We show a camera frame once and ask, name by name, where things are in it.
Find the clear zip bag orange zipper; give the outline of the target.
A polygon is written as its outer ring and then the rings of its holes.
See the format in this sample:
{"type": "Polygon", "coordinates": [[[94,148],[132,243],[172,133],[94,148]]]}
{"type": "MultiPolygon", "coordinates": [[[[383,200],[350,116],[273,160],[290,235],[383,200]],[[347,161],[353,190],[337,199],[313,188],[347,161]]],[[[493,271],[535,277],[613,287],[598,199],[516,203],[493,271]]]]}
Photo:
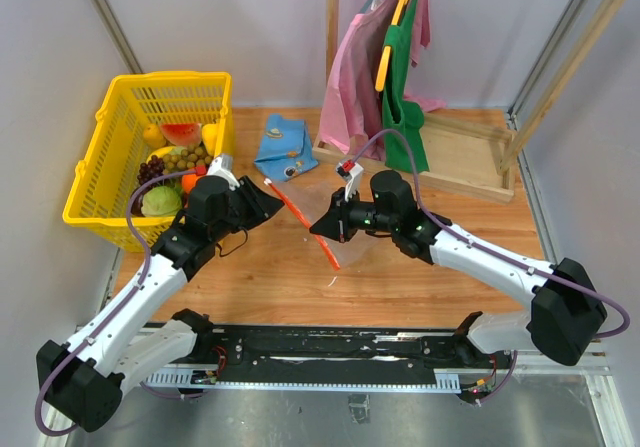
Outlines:
{"type": "Polygon", "coordinates": [[[337,217],[329,212],[333,206],[334,189],[326,182],[301,186],[294,181],[265,178],[264,184],[306,228],[335,271],[358,262],[374,248],[376,239],[362,231],[349,241],[340,241],[337,217]]]}

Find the green cabbage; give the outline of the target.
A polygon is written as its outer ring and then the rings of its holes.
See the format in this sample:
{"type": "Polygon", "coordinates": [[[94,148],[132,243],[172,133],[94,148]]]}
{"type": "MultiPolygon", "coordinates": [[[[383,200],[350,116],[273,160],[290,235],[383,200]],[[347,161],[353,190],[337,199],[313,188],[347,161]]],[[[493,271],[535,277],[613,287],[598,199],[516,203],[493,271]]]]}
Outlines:
{"type": "Polygon", "coordinates": [[[144,217],[173,217],[182,209],[181,194],[170,186],[157,186],[141,196],[140,212],[144,217]]]}

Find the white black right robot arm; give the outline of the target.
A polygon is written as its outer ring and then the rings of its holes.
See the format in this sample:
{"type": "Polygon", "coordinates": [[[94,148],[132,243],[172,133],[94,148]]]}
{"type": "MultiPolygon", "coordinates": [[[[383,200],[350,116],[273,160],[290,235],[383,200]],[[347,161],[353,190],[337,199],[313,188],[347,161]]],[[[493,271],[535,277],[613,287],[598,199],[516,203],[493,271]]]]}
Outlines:
{"type": "Polygon", "coordinates": [[[460,364],[474,367],[488,354],[518,349],[537,349],[565,366],[578,363],[607,317],[579,262],[565,258],[551,264],[521,256],[427,213],[410,184],[393,170],[371,178],[372,201],[359,196],[359,164],[347,161],[336,171],[345,184],[332,194],[327,212],[311,226],[312,234],[340,243],[360,231],[389,237],[402,254],[467,274],[521,305],[507,314],[469,315],[452,344],[460,364]]]}

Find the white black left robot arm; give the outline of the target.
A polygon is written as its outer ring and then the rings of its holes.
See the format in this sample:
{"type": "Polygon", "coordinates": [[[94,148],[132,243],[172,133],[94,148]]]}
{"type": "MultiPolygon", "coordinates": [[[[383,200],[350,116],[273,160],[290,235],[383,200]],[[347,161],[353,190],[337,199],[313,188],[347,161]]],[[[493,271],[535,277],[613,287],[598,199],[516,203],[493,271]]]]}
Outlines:
{"type": "Polygon", "coordinates": [[[159,307],[182,289],[216,254],[226,236],[270,220],[282,200],[239,180],[205,175],[192,188],[185,208],[146,247],[145,260],[125,288],[81,330],[58,344],[47,341],[36,354],[39,393],[35,420],[48,403],[73,428],[94,432],[115,414],[122,399],[149,375],[181,358],[200,363],[214,350],[211,323],[186,310],[143,340],[134,338],[159,307]]]}

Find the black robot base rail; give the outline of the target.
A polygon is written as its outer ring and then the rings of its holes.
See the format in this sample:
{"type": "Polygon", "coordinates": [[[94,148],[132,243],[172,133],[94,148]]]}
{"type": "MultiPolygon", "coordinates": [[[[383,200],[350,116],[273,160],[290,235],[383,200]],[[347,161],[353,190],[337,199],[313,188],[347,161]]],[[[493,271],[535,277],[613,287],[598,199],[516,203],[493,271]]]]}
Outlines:
{"type": "Polygon", "coordinates": [[[222,389],[443,393],[479,404],[513,367],[453,330],[218,325],[209,346],[150,374],[176,396],[222,389]]]}

